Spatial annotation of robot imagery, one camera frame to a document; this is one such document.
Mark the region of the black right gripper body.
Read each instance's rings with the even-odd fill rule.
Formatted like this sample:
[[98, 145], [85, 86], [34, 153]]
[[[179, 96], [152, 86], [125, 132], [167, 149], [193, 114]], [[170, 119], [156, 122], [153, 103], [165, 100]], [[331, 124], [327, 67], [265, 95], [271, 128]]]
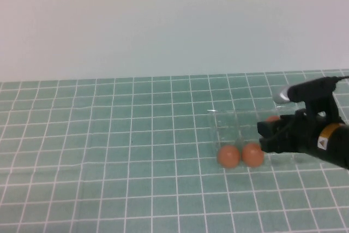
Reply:
[[326, 115], [316, 114], [310, 120], [305, 109], [282, 115], [277, 121], [277, 153], [305, 153], [325, 123]]

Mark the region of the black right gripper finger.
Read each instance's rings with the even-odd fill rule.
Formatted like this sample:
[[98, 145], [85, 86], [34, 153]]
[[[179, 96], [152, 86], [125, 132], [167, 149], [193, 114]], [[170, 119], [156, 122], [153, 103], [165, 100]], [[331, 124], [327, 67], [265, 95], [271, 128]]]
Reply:
[[257, 132], [262, 137], [272, 137], [276, 132], [280, 120], [260, 121], [257, 123]]
[[265, 153], [281, 153], [280, 144], [275, 138], [259, 139], [261, 150]]

